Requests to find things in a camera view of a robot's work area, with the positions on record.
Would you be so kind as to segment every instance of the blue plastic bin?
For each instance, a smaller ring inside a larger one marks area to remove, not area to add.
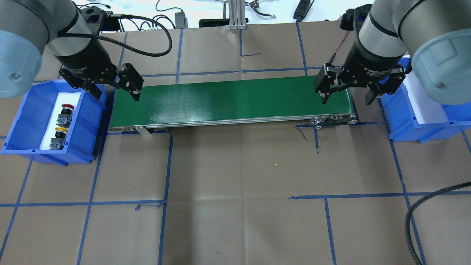
[[[402,84],[394,95],[381,97],[384,112],[394,141],[427,142],[449,139],[471,128],[471,102],[463,105],[443,106],[449,119],[445,123],[420,124],[417,122],[407,89]]]
[[[88,164],[95,160],[93,149],[97,140],[101,116],[106,110],[103,85],[101,98],[73,89],[64,80],[33,85],[24,95],[20,108],[2,147],[2,154],[17,154],[43,164]],[[72,113],[72,124],[62,150],[40,150],[52,109],[60,92],[80,92]]]

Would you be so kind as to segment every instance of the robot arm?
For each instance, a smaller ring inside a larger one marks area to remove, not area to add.
[[[142,77],[129,63],[115,66],[98,40],[104,26],[118,30],[117,19],[121,17],[133,16],[116,15],[97,7],[79,10],[70,0],[0,0],[0,98],[13,98],[28,91],[47,48],[63,64],[59,74],[70,86],[89,91],[99,99],[101,91],[96,84],[109,84],[126,90],[138,101]],[[169,38],[167,51],[151,54],[133,50],[154,57],[168,54],[171,38],[162,28]]]
[[[370,105],[401,85],[405,73],[397,63],[408,51],[430,98],[448,105],[471,101],[470,15],[469,0],[376,0],[350,9],[341,28],[355,32],[355,43],[342,67],[324,65],[316,92],[326,103],[334,92],[369,87]]]

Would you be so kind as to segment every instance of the black cable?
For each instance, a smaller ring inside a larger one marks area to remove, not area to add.
[[[127,18],[127,20],[131,21],[131,22],[136,26],[136,28],[138,28],[138,30],[140,29],[139,26],[138,26],[138,24],[136,24],[136,22],[132,21],[132,19]]]
[[[409,59],[409,63],[407,64],[406,75],[410,74],[411,72],[412,72],[412,58]]]
[[[121,32],[125,32],[124,26],[122,24],[122,19],[119,20],[119,25],[121,26]]]
[[[168,11],[168,10],[172,10],[172,9],[180,9],[181,12],[183,12],[183,9],[181,8],[178,8],[178,7],[173,7],[173,8],[167,8],[167,9],[164,9],[164,10],[158,10],[157,9],[157,5],[159,4],[160,0],[157,1],[157,3],[155,4],[155,10],[159,11],[159,12],[164,12],[164,11]]]
[[[406,221],[404,223],[404,230],[406,232],[407,246],[409,247],[409,251],[410,251],[410,253],[412,255],[412,258],[414,259],[414,262],[415,262],[416,265],[422,265],[422,263],[420,262],[420,259],[417,256],[417,253],[415,252],[414,245],[412,244],[412,237],[411,237],[411,231],[410,231],[410,221],[411,221],[412,212],[419,205],[421,205],[426,200],[428,200],[432,197],[435,197],[435,196],[443,194],[443,193],[447,193],[447,192],[452,191],[452,190],[462,189],[462,188],[466,188],[466,187],[470,187],[470,186],[471,186],[471,182],[465,182],[465,183],[461,183],[461,184],[458,184],[458,185],[455,185],[455,186],[447,187],[447,188],[444,188],[444,189],[441,189],[441,190],[438,190],[438,191],[434,191],[434,192],[422,197],[420,200],[418,200],[416,203],[414,203],[411,206],[411,208],[407,211]]]
[[[151,25],[149,24],[149,22],[144,21],[144,22],[141,23],[141,27],[139,28],[140,30],[144,30],[144,29],[142,29],[142,26],[144,26],[144,24],[147,24],[147,26],[149,26],[149,28],[152,28]]]
[[[85,5],[79,5],[79,6],[76,5],[76,6],[77,6],[77,8],[80,7],[79,9],[82,9],[83,7],[87,7],[89,5],[102,5],[102,6],[105,6],[106,8],[108,8],[108,9],[111,8],[110,5],[105,5],[105,4],[102,4],[102,3],[88,3],[88,4],[85,4]]]
[[[175,24],[173,23],[173,21],[166,15],[156,15],[152,19],[154,19],[155,21],[159,21],[159,19],[161,19],[161,18],[170,21],[170,23],[172,24],[173,29],[176,29]]]
[[[114,39],[111,39],[111,38],[108,38],[108,37],[104,37],[104,36],[99,36],[99,35],[91,35],[91,34],[78,34],[78,33],[65,33],[63,35],[58,35],[57,37],[58,38],[89,38],[89,39],[97,39],[97,40],[102,40],[102,41],[107,41],[107,42],[111,42],[111,43],[114,43],[116,45],[119,45],[121,47],[124,47],[125,49],[128,49],[130,51],[133,51],[135,53],[138,53],[138,54],[141,54],[141,55],[145,55],[145,56],[149,56],[149,57],[160,57],[160,56],[164,56],[164,55],[167,55],[170,53],[170,51],[172,50],[172,38],[170,36],[170,33],[169,31],[162,25],[160,24],[159,22],[155,21],[155,20],[152,20],[148,17],[141,17],[141,16],[133,16],[133,15],[123,15],[121,18],[136,18],[136,19],[142,19],[142,20],[146,20],[146,21],[149,21],[149,22],[152,22],[156,25],[158,25],[159,27],[161,27],[163,29],[163,31],[165,32],[165,34],[167,35],[167,38],[169,39],[169,47],[166,51],[164,52],[160,52],[160,53],[150,53],[150,52],[146,52],[146,51],[141,51],[141,50],[138,50],[134,47],[131,47],[127,44],[124,44],[120,41],[117,41],[117,40],[114,40]]]

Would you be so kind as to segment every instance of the blue tape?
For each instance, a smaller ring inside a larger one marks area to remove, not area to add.
[[[183,45],[183,29],[180,31],[180,43],[178,47],[178,60],[177,60],[177,78],[175,78],[175,84],[180,81],[180,62],[181,62],[181,47]]]
[[[8,224],[8,228],[7,228],[7,233],[5,234],[5,238],[3,239],[3,243],[2,243],[2,246],[0,248],[0,260],[1,260],[1,257],[3,256],[3,252],[5,251],[5,247],[7,245],[8,237],[10,235],[11,228],[13,226],[13,222],[14,222],[15,217],[16,217],[16,212],[18,211],[18,204],[21,201],[21,197],[23,196],[23,191],[24,191],[24,188],[26,186],[26,182],[28,181],[28,176],[29,176],[29,173],[31,171],[32,162],[33,162],[33,160],[30,159],[28,169],[26,170],[26,174],[24,175],[23,184],[21,185],[20,193],[18,194],[18,198],[16,199],[16,206],[13,209],[13,214],[11,215],[10,223]]]
[[[163,76],[177,76],[177,74],[143,75],[142,77],[163,77]]]
[[[327,198],[324,199],[324,205],[325,205],[325,217],[327,219],[327,230],[329,232],[330,252],[332,254],[332,264],[337,265],[337,258],[335,257],[335,247],[333,244],[332,224],[330,222],[329,202],[327,201]]]
[[[470,141],[469,141],[469,139],[468,139],[468,136],[466,135],[465,132],[461,132],[461,134],[463,135],[464,142],[466,142],[466,146],[468,147],[468,151],[469,151],[470,154],[471,154],[471,145],[470,145]]]
[[[313,126],[312,127],[314,129],[314,140],[316,141],[316,151],[318,154],[319,153],[319,139],[318,139],[318,134],[317,134],[317,129]]]
[[[88,206],[88,205],[128,205],[128,204],[159,204],[163,203],[163,199],[153,200],[121,200],[121,201],[79,201],[79,202],[40,202],[40,203],[19,203],[19,204],[0,204],[0,208],[5,207],[54,207],[54,206]]]
[[[304,140],[307,141],[308,139],[306,138],[306,136],[305,136],[304,133],[302,132],[301,128],[313,127],[313,126],[312,126],[312,125],[309,126],[309,125],[306,124],[306,125],[296,125],[295,127],[296,127],[296,129],[297,129],[298,131],[301,132],[301,135],[302,135],[302,137],[304,138]]]
[[[299,45],[301,46],[302,63],[304,65],[304,75],[308,76],[306,69],[306,55],[304,54],[304,46],[302,45],[301,30],[299,29],[299,23],[296,23],[296,30],[298,31]]]
[[[124,36],[124,42],[126,42],[126,39],[127,39],[127,33]],[[106,123],[107,123],[106,128],[109,128],[109,124],[111,122],[111,114],[112,114],[111,110],[113,109],[113,105],[114,105],[114,95],[115,95],[115,93],[116,93],[116,89],[113,89],[113,94],[112,94],[111,99],[110,99],[109,113],[108,113],[108,116],[106,117]],[[105,143],[106,143],[106,135],[103,136],[103,141],[101,142],[101,146],[100,146],[100,153],[99,153],[98,159],[97,159],[97,167],[95,169],[95,175],[93,177],[93,183],[92,183],[92,186],[91,186],[90,197],[89,197],[89,204],[88,204],[88,207],[87,207],[87,214],[85,215],[85,223],[83,225],[82,237],[81,237],[81,240],[80,240],[79,254],[77,256],[77,265],[80,265],[80,261],[82,259],[83,244],[85,243],[85,236],[87,234],[88,221],[89,221],[89,218],[90,218],[90,210],[91,210],[91,206],[92,206],[92,202],[93,202],[93,196],[95,195],[95,188],[97,186],[98,172],[100,170],[101,158],[103,157],[103,150],[105,149]]]
[[[167,204],[167,200],[160,200],[160,203],[158,203],[157,205],[138,204],[136,208],[134,208],[134,210],[139,211],[141,209],[141,206],[160,208],[164,204]]]
[[[217,71],[217,72],[200,72],[200,73],[183,73],[180,75],[219,75],[219,74],[232,74],[232,73],[240,73],[242,70],[234,70],[234,71]]]
[[[169,196],[169,184],[170,184],[170,171],[172,164],[172,152],[173,152],[173,135],[170,134],[170,144],[169,144],[169,158],[167,160],[167,180],[165,183],[165,195],[164,200],[167,201]],[[163,238],[165,235],[165,220],[167,218],[167,203],[163,205],[162,211],[162,223],[160,226],[160,244],[159,244],[159,265],[162,265],[162,255],[163,255]]]
[[[261,52],[254,53],[254,54],[249,54],[249,55],[242,55],[242,30],[240,29],[239,30],[239,55],[241,57],[246,57],[246,56],[254,56],[254,55],[258,55],[258,54],[261,54]]]
[[[124,34],[124,40],[123,40],[123,43],[126,44],[126,41],[128,40],[128,33],[126,32]],[[121,49],[121,55],[119,57],[119,63],[118,63],[118,66],[121,66],[122,64],[122,57],[124,56],[124,47]]]
[[[383,115],[383,119],[384,119],[384,122],[386,123],[386,129],[388,130],[388,134],[391,133],[391,130],[389,128],[389,125],[387,123],[387,119],[386,119],[386,115],[384,113],[384,107],[382,105],[382,102],[381,102],[381,99],[378,99],[378,104],[380,106],[380,109],[381,109],[381,114]],[[407,209],[410,209],[411,207],[411,204],[410,204],[410,201],[409,201],[409,196],[407,195],[407,189],[406,189],[406,184],[404,183],[404,178],[403,178],[403,175],[402,175],[402,170],[401,170],[401,166],[399,164],[399,159],[398,159],[398,155],[396,153],[396,148],[394,147],[394,142],[392,139],[389,139],[389,143],[390,143],[390,146],[391,146],[391,150],[392,150],[392,154],[393,154],[393,157],[394,157],[394,162],[396,163],[396,168],[398,170],[398,175],[399,175],[399,180],[401,181],[401,186],[402,186],[402,192],[404,194],[404,198],[406,199],[406,205],[407,205]],[[414,236],[415,236],[415,241],[417,242],[417,248],[419,249],[419,253],[420,253],[420,258],[422,260],[422,264],[423,265],[427,265],[427,261],[425,260],[425,255],[423,253],[423,249],[422,249],[422,244],[420,242],[420,237],[419,237],[419,233],[417,231],[417,227],[415,225],[415,220],[414,220],[414,216],[412,215],[411,216],[411,225],[412,225],[412,230],[414,232]]]
[[[317,67],[294,67],[294,68],[274,68],[274,69],[254,69],[254,70],[243,70],[243,73],[257,73],[257,72],[281,72],[281,71],[297,71],[297,70],[308,70],[317,69]]]

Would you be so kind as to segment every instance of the green conveyor belt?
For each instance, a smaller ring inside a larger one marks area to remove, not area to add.
[[[354,113],[347,91],[328,104],[314,92],[315,76],[147,86],[135,102],[117,90],[110,128],[147,128],[276,121]]]

